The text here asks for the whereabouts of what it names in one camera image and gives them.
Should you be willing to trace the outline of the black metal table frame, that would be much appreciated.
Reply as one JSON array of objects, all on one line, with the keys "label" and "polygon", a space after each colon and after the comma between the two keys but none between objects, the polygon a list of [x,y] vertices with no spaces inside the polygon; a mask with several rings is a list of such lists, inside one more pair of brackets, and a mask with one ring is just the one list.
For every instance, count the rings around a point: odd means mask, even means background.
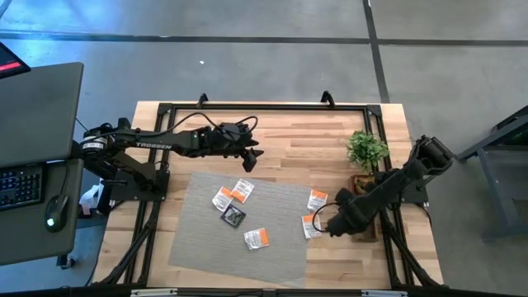
[{"label": "black metal table frame", "polygon": [[[259,119],[253,136],[262,156],[252,177],[312,187],[334,195],[345,187],[356,167],[347,161],[345,144],[349,136],[371,123],[383,130],[394,167],[408,159],[412,141],[403,107],[399,104],[368,105],[342,103],[336,107],[322,103],[300,102],[209,102],[195,116],[196,104],[142,101],[136,106],[133,124],[151,130],[165,128],[174,116],[184,129],[202,126],[207,120],[234,122],[255,115]],[[215,172],[243,177],[242,164],[236,159],[168,158],[171,179],[167,199],[162,203],[158,227],[150,253],[150,286],[170,287],[263,287],[256,279],[226,273],[211,273],[173,266],[169,262],[173,239],[191,174]],[[304,259],[304,284],[315,289],[387,289],[390,286],[384,244],[360,243],[342,236],[309,241]]]}]

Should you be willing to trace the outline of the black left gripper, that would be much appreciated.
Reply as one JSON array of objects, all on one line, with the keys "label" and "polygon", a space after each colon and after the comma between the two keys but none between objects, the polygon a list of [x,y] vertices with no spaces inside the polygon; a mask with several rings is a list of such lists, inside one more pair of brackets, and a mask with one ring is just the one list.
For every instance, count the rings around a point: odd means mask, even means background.
[{"label": "black left gripper", "polygon": [[241,158],[244,171],[251,172],[257,165],[257,157],[264,154],[263,150],[253,148],[257,145],[259,142],[252,138],[252,134],[232,135],[212,130],[200,136],[197,154],[202,158],[205,156]]}]

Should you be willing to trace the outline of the green leafy plant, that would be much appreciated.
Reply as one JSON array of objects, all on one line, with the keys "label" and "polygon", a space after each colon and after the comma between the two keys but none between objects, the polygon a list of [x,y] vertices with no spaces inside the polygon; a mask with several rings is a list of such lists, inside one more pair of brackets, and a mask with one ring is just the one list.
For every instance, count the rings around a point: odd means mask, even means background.
[{"label": "green leafy plant", "polygon": [[349,161],[361,166],[365,172],[372,172],[379,160],[389,156],[388,146],[363,130],[356,130],[351,135],[346,150]]}]

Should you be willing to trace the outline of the grey metal table frame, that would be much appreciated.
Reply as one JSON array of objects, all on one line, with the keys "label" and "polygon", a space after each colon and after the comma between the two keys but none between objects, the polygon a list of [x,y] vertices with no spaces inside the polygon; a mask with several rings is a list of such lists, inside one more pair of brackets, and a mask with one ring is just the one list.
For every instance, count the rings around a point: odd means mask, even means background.
[{"label": "grey metal table frame", "polygon": [[517,202],[528,202],[528,105],[500,121],[489,135],[457,155],[461,163],[472,157],[481,164],[498,220],[482,239],[528,235],[528,221],[516,207]]}]

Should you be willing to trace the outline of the dark Ahmad tea packet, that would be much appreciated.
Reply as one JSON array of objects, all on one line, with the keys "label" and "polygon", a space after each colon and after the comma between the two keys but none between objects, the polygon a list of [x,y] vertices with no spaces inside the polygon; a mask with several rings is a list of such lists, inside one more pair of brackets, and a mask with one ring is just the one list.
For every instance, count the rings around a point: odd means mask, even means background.
[{"label": "dark Ahmad tea packet", "polygon": [[245,219],[246,214],[234,205],[229,205],[220,218],[233,228],[237,228]]}]

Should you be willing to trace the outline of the black crossbeam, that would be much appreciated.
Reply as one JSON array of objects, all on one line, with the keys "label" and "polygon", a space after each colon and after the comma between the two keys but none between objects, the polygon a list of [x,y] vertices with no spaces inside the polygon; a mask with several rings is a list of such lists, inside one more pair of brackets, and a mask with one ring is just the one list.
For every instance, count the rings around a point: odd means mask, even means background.
[{"label": "black crossbeam", "polygon": [[[173,297],[361,297],[361,291],[374,289],[264,289],[264,288],[200,288],[200,287],[159,287],[174,288],[178,295]],[[103,285],[82,287],[63,286],[57,289],[28,290],[0,293],[0,297],[130,297],[132,290],[156,289],[140,284]],[[396,287],[406,291],[408,297],[528,297],[470,290],[454,290],[447,287],[406,286]]]}]

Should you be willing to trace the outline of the brown wooden box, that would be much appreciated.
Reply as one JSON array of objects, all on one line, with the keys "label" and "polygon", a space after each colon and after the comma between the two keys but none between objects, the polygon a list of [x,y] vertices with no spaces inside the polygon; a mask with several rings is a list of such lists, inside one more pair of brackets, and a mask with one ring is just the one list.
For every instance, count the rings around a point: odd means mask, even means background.
[{"label": "brown wooden box", "polygon": [[[367,193],[367,185],[373,183],[375,177],[372,174],[355,175],[349,180],[349,187],[351,192],[356,196],[363,196]],[[375,221],[371,221],[366,230],[352,236],[354,242],[359,243],[375,243],[378,239],[378,231],[375,226]]]}]

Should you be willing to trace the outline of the red screen tablet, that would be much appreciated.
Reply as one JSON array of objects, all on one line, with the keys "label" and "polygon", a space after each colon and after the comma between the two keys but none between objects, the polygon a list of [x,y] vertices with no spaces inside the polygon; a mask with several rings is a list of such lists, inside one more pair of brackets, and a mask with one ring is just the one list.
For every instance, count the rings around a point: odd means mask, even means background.
[{"label": "red screen tablet", "polygon": [[31,68],[0,42],[0,79],[28,73]]}]

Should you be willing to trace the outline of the black desk caster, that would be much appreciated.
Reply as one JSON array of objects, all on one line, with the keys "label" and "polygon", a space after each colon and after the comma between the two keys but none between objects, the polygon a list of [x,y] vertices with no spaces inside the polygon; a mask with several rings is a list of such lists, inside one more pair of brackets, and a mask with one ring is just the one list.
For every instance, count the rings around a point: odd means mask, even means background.
[{"label": "black desk caster", "polygon": [[57,256],[56,266],[62,270],[72,268],[76,264],[76,260],[67,254]]}]

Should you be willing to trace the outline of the white orange Tazo tea packet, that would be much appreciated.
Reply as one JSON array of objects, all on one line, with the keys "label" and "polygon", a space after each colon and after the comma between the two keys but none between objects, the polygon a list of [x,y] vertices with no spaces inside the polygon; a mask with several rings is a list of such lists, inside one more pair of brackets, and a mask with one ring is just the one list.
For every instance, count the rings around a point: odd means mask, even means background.
[{"label": "white orange Tazo tea packet", "polygon": [[309,201],[307,204],[307,208],[310,211],[317,211],[322,206],[326,205],[328,199],[328,194],[317,191],[317,190],[311,190],[309,194]]},{"label": "white orange Tazo tea packet", "polygon": [[267,247],[270,242],[265,228],[254,229],[243,234],[244,241],[250,250]]},{"label": "white orange Tazo tea packet", "polygon": [[230,195],[240,203],[244,204],[251,195],[253,189],[254,185],[251,182],[239,179],[231,190]]},{"label": "white orange Tazo tea packet", "polygon": [[212,199],[212,204],[217,210],[225,212],[227,208],[231,205],[232,201],[233,197],[231,196],[231,190],[222,186],[214,195]]},{"label": "white orange Tazo tea packet", "polygon": [[305,215],[301,218],[304,236],[306,239],[319,238],[323,235],[321,232],[320,219],[315,214]]}]

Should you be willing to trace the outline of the grey woven placemat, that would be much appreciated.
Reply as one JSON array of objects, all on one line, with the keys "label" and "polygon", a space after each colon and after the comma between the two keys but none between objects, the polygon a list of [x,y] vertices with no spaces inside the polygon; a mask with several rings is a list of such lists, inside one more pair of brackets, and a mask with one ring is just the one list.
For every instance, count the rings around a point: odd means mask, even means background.
[{"label": "grey woven placemat", "polygon": [[[235,229],[225,223],[212,199],[236,177],[207,172],[191,175],[169,262],[173,266],[225,273],[295,288],[304,286],[308,241],[301,218],[308,214],[310,189],[252,179],[251,195],[232,205],[246,214]],[[243,234],[265,228],[270,244],[250,250]]]}]

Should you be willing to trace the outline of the black computer mouse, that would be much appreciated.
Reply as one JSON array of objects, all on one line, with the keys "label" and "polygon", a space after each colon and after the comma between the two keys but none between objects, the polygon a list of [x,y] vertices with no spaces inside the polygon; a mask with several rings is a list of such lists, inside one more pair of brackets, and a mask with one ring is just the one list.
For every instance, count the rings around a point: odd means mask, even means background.
[{"label": "black computer mouse", "polygon": [[68,196],[56,195],[50,199],[45,208],[45,227],[51,233],[57,233],[66,225]]}]

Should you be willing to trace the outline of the silver beam bracket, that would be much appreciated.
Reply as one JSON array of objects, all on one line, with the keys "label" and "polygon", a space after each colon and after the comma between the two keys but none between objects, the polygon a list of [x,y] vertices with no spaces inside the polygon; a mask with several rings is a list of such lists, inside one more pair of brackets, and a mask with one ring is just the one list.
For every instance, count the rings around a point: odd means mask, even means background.
[{"label": "silver beam bracket", "polygon": [[178,295],[178,290],[174,288],[156,288],[132,290],[130,297],[173,297]]},{"label": "silver beam bracket", "polygon": [[361,297],[408,297],[408,293],[398,290],[363,290]]}]

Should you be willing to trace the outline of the backlit computer keyboard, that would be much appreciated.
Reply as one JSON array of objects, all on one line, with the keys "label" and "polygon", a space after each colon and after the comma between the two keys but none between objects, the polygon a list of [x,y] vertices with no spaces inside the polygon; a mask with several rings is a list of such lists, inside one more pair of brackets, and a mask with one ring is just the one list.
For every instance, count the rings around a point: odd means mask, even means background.
[{"label": "backlit computer keyboard", "polygon": [[43,201],[42,165],[0,169],[0,211]]}]

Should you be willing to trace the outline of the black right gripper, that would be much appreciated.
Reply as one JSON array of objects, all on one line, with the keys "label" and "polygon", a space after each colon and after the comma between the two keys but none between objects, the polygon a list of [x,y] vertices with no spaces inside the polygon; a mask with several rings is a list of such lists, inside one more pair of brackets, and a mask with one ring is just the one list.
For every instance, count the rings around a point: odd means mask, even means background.
[{"label": "black right gripper", "polygon": [[374,204],[369,200],[369,196],[355,196],[346,188],[342,188],[337,193],[335,202],[337,214],[328,221],[326,227],[331,237],[366,231],[374,214]]}]

